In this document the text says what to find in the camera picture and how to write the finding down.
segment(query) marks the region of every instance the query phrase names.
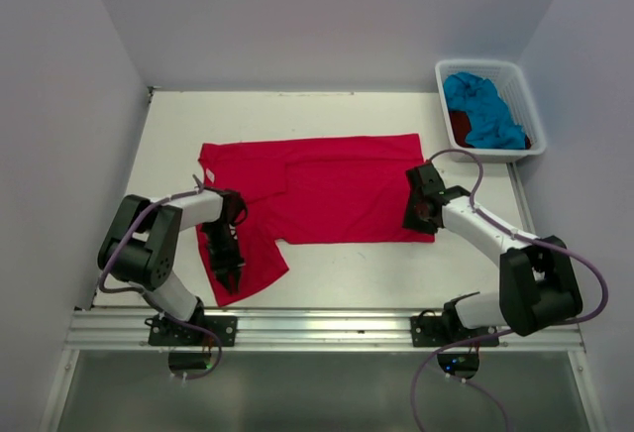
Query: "white tabletop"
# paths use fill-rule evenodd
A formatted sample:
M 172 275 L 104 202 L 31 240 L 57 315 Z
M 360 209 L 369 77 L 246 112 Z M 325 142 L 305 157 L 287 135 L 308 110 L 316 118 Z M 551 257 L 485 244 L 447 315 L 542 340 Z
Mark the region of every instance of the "white tabletop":
M 203 143 L 418 133 L 426 157 L 448 147 L 437 93 L 157 92 L 128 192 L 162 197 L 202 178 Z M 476 166 L 434 161 L 445 183 L 471 189 Z M 486 164 L 477 200 L 511 224 L 520 213 L 505 164 Z M 278 242 L 290 271 L 236 307 L 440 307 L 497 286 L 496 267 L 460 237 L 441 231 L 433 244 L 290 246 Z M 181 233 L 174 271 L 207 306 L 216 304 L 193 229 Z M 117 281 L 109 278 L 109 284 Z M 139 295 L 99 293 L 97 306 L 145 306 Z

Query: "white wall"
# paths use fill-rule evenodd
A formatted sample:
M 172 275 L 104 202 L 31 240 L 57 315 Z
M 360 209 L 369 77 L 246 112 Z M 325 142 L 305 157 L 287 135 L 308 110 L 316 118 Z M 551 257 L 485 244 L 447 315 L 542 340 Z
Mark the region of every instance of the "white wall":
M 0 0 L 0 430 L 37 429 L 145 87 L 101 0 Z
M 582 331 L 611 430 L 632 430 L 634 0 L 554 0 L 521 58 L 550 143 L 521 166 L 540 234 L 595 260 L 610 304 Z M 581 267 L 586 308 L 598 288 Z
M 551 0 L 104 0 L 149 84 L 436 90 L 448 55 L 516 60 Z

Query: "dark red cloth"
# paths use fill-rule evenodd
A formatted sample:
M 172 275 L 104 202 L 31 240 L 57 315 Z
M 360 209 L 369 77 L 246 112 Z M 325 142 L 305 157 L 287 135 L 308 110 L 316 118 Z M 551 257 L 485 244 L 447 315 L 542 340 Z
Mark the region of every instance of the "dark red cloth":
M 454 140 L 463 148 L 473 148 L 466 142 L 467 135 L 472 130 L 472 122 L 469 121 L 469 116 L 466 112 L 460 110 L 452 110 L 449 112 L 449 120 L 452 124 L 452 131 L 454 132 Z M 524 137 L 524 143 L 526 150 L 530 150 L 531 141 L 528 136 Z
M 249 218 L 237 228 L 246 265 L 238 294 L 216 281 L 198 247 L 219 306 L 246 298 L 288 271 L 275 240 L 289 244 L 433 242 L 401 227 L 405 171 L 423 162 L 418 135 L 205 144 L 205 182 L 239 191 Z

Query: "laundry basket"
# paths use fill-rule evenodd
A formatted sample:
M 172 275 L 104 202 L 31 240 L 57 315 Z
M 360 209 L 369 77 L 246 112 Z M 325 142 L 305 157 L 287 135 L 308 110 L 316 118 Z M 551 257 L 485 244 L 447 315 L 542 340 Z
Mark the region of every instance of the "laundry basket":
M 488 78 L 497 88 L 499 96 L 506 102 L 515 123 L 524 127 L 524 133 L 531 141 L 528 150 L 496 150 L 464 148 L 456 143 L 452 130 L 447 100 L 443 83 L 450 75 L 458 72 L 468 72 L 478 77 Z M 460 148 L 477 155 L 483 162 L 516 162 L 524 157 L 541 155 L 546 150 L 544 130 L 535 108 L 535 103 L 528 89 L 522 70 L 514 63 L 503 60 L 477 59 L 448 59 L 436 64 L 436 80 L 440 101 L 445 116 L 445 126 L 451 148 Z M 456 162 L 472 162 L 467 155 L 453 154 L 450 156 Z

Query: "purple cable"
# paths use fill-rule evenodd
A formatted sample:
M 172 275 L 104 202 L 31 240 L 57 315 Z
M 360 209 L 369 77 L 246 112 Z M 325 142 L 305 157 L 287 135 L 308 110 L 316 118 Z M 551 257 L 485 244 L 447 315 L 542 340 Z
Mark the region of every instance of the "purple cable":
M 559 247 L 559 246 L 554 246 L 552 244 L 548 244 L 546 242 L 537 240 L 537 239 L 531 239 L 529 237 L 525 237 L 522 236 L 521 234 L 514 234 L 513 232 L 511 232 L 509 229 L 507 229 L 506 227 L 504 227 L 503 225 L 501 225 L 499 222 L 497 222 L 495 219 L 492 219 L 490 216 L 488 216 L 485 212 L 483 212 L 482 210 L 480 210 L 479 208 L 476 207 L 476 192 L 479 189 L 479 186 L 482 184 L 482 178 L 484 177 L 484 166 L 482 165 L 482 161 L 473 153 L 468 152 L 467 150 L 460 150 L 460 149 L 447 149 L 447 150 L 441 150 L 438 153 L 434 154 L 432 157 L 430 157 L 427 162 L 431 162 L 434 158 L 440 156 L 440 155 L 444 155 L 445 153 L 461 153 L 463 155 L 467 155 L 468 157 L 472 158 L 475 163 L 477 164 L 477 168 L 478 168 L 478 175 L 477 175 L 477 180 L 475 181 L 475 185 L 474 188 L 472 189 L 472 193 L 469 196 L 469 204 L 471 205 L 472 209 L 474 210 L 475 213 L 477 213 L 477 215 L 479 215 L 482 219 L 484 219 L 486 222 L 488 222 L 490 225 L 492 225 L 493 227 L 495 227 L 497 230 L 501 231 L 502 233 L 514 237 L 515 239 L 518 239 L 522 242 L 526 242 L 528 244 L 532 244 L 534 246 L 538 246 L 544 249 L 550 249 L 553 252 L 557 252 L 558 254 L 563 254 L 565 256 L 568 256 L 572 259 L 575 259 L 578 262 L 581 262 L 582 264 L 584 264 L 586 267 L 589 268 L 589 270 L 594 274 L 594 276 L 596 277 L 596 279 L 598 280 L 598 283 L 601 287 L 601 300 L 598 304 L 598 306 L 596 308 L 594 308 L 594 310 L 592 310 L 591 312 L 589 312 L 587 315 L 584 316 L 580 316 L 571 320 L 567 320 L 564 321 L 562 323 L 560 323 L 560 325 L 573 325 L 573 324 L 579 324 L 579 323 L 583 323 L 585 321 L 589 321 L 591 319 L 596 318 L 598 315 L 601 314 L 601 312 L 605 309 L 605 306 L 607 305 L 607 301 L 609 298 L 609 292 L 608 292 L 608 288 L 607 288 L 607 282 L 605 281 L 605 278 L 603 277 L 603 275 L 601 274 L 601 272 L 598 270 L 598 268 L 588 259 L 586 259 L 583 256 L 580 256 L 579 254 L 572 252 L 568 249 Z M 418 429 L 421 432 L 425 432 L 425 426 L 423 425 L 422 421 L 420 420 L 420 417 L 418 416 L 418 411 L 416 410 L 416 383 L 418 382 L 418 379 L 420 378 L 421 373 L 423 372 L 423 370 L 425 369 L 425 367 L 439 354 L 452 349 L 452 348 L 458 348 L 461 346 L 467 346 L 467 345 L 472 345 L 473 343 L 477 343 L 477 342 L 482 342 L 482 341 L 486 341 L 486 340 L 491 340 L 491 339 L 495 339 L 495 338 L 499 338 L 500 336 L 504 336 L 504 335 L 508 335 L 511 334 L 513 331 L 512 330 L 505 330 L 502 332 L 497 332 L 497 333 L 493 333 L 491 335 L 482 335 L 482 336 L 478 336 L 475 338 L 470 338 L 467 340 L 463 340 L 463 341 L 459 341 L 456 343 L 452 343 L 450 345 L 446 345 L 443 346 L 442 348 L 439 348 L 437 350 L 435 350 L 434 352 L 432 352 L 431 355 L 429 355 L 429 357 L 418 367 L 418 369 L 416 370 L 416 373 L 414 374 L 414 378 L 412 379 L 412 384 L 410 386 L 410 393 L 409 393 L 409 402 L 412 408 L 412 413 L 414 415 L 414 420 L 416 422 L 416 425 L 418 426 Z M 506 412 L 506 410 L 504 409 L 504 406 L 501 404 L 501 402 L 499 402 L 495 397 L 493 397 L 493 395 L 488 392 L 486 389 L 484 389 L 482 386 L 473 383 L 473 382 L 467 382 L 468 385 L 470 385 L 471 387 L 479 390 L 481 393 L 483 393 L 484 395 L 486 395 L 488 398 L 490 398 L 495 405 L 497 406 L 497 408 L 500 410 L 500 412 L 502 413 L 502 416 L 504 417 L 504 425 L 506 428 L 506 432 L 510 432 L 512 430 L 512 426 L 511 426 L 511 422 L 510 422 L 510 418 L 508 416 L 508 413 Z
M 204 373 L 200 373 L 200 374 L 197 374 L 197 375 L 187 375 L 187 374 L 177 375 L 180 378 L 188 378 L 188 379 L 204 378 L 205 376 L 209 375 L 212 371 L 214 371 L 218 367 L 218 365 L 220 364 L 220 360 L 222 359 L 222 342 L 220 341 L 220 338 L 218 338 L 218 336 L 216 334 L 214 334 L 212 331 L 209 331 L 206 328 L 201 328 L 201 327 L 196 326 L 196 325 L 190 325 L 189 323 L 186 323 L 186 322 L 181 321 L 181 320 L 179 320 L 177 318 L 174 318 L 169 313 L 163 311 L 158 305 L 156 305 L 153 301 L 151 301 L 148 297 L 145 296 L 145 291 L 142 288 L 137 288 L 137 287 L 134 287 L 134 286 L 128 286 L 128 287 L 123 287 L 123 288 L 109 288 L 109 287 L 106 286 L 106 278 L 110 274 L 110 271 L 112 271 L 112 267 L 117 262 L 117 259 L 119 258 L 119 255 L 121 254 L 121 251 L 123 250 L 123 248 L 126 247 L 128 242 L 130 242 L 130 239 L 132 239 L 132 236 L 137 231 L 137 229 L 139 228 L 141 223 L 146 219 L 146 217 L 148 217 L 150 215 L 150 213 L 152 211 L 157 209 L 159 206 L 162 206 L 163 204 L 166 204 L 167 202 L 175 201 L 176 199 L 181 199 L 183 197 L 194 196 L 196 194 L 200 194 L 200 192 L 204 189 L 204 185 L 200 181 L 200 179 L 198 179 L 195 175 L 194 175 L 194 179 L 196 181 L 196 184 L 198 185 L 197 189 L 195 189 L 193 191 L 185 191 L 185 192 L 179 192 L 177 194 L 172 194 L 170 197 L 164 197 L 163 199 L 161 199 L 159 201 L 153 202 L 148 207 L 146 207 L 143 211 L 141 211 L 139 216 L 130 225 L 130 228 L 128 229 L 126 234 L 121 239 L 121 242 L 119 243 L 119 245 L 116 247 L 116 249 L 112 253 L 112 256 L 110 256 L 110 259 L 108 259 L 108 262 L 106 263 L 106 266 L 104 267 L 103 272 L 101 272 L 101 274 L 99 275 L 99 281 L 98 281 L 99 290 L 103 291 L 104 293 L 121 293 L 121 292 L 124 292 L 124 291 L 134 291 L 134 292 L 142 295 L 144 300 L 148 303 L 149 306 L 151 306 L 154 310 L 158 311 L 159 313 L 162 313 L 163 315 L 165 315 L 165 318 L 167 318 L 169 321 L 171 321 L 171 322 L 173 322 L 173 323 L 175 323 L 175 324 L 177 324 L 177 325 L 179 325 L 179 326 L 181 326 L 183 328 L 188 328 L 190 330 L 197 331 L 199 333 L 203 333 L 204 335 L 207 335 L 208 337 L 210 337 L 214 341 L 214 344 L 218 348 L 218 356 L 216 356 L 216 361 L 214 361 L 213 365 L 211 367 L 207 368 L 204 371 Z
M 513 330 L 498 331 L 498 332 L 492 333 L 490 335 L 482 335 L 482 336 L 477 336 L 475 338 L 469 338 L 469 339 L 466 339 L 466 340 L 457 341 L 456 343 L 452 343 L 450 345 L 446 345 L 446 346 L 443 346 L 442 348 L 438 348 L 437 350 L 434 350 L 431 353 L 431 355 L 429 355 L 427 357 L 427 359 L 421 363 L 421 365 L 416 370 L 416 373 L 414 373 L 414 377 L 412 378 L 412 384 L 409 387 L 409 404 L 410 404 L 410 406 L 412 408 L 412 413 L 414 414 L 414 421 L 416 422 L 416 426 L 418 427 L 418 430 L 420 430 L 421 432 L 425 432 L 425 426 L 423 425 L 423 422 L 420 419 L 420 416 L 418 415 L 418 411 L 416 410 L 416 402 L 417 402 L 417 400 L 416 400 L 416 383 L 418 382 L 418 379 L 420 378 L 420 375 L 423 373 L 423 370 L 425 369 L 425 367 L 434 358 L 436 358 L 438 355 L 440 355 L 441 353 L 443 353 L 443 352 L 445 352 L 447 350 L 450 350 L 452 348 L 460 348 L 461 346 L 469 346 L 469 345 L 472 345 L 473 343 L 477 343 L 477 342 L 494 340 L 496 338 L 499 338 L 500 336 L 509 335 L 512 332 L 513 332 Z M 495 403 L 497 408 L 502 413 L 502 416 L 504 417 L 504 427 L 506 429 L 506 432 L 511 432 L 513 430 L 512 425 L 511 425 L 511 419 L 508 416 L 508 413 L 504 409 L 504 406 L 501 404 L 501 402 L 499 400 L 497 400 L 495 397 L 493 397 L 493 395 L 490 392 L 488 392 L 486 389 L 484 389 L 481 385 L 478 385 L 478 384 L 476 384 L 474 382 L 470 382 L 470 381 L 467 381 L 466 385 L 469 385 L 470 387 L 473 387 L 474 389 L 479 390 L 482 394 L 484 394 L 486 397 L 488 397 L 489 399 L 491 399 Z

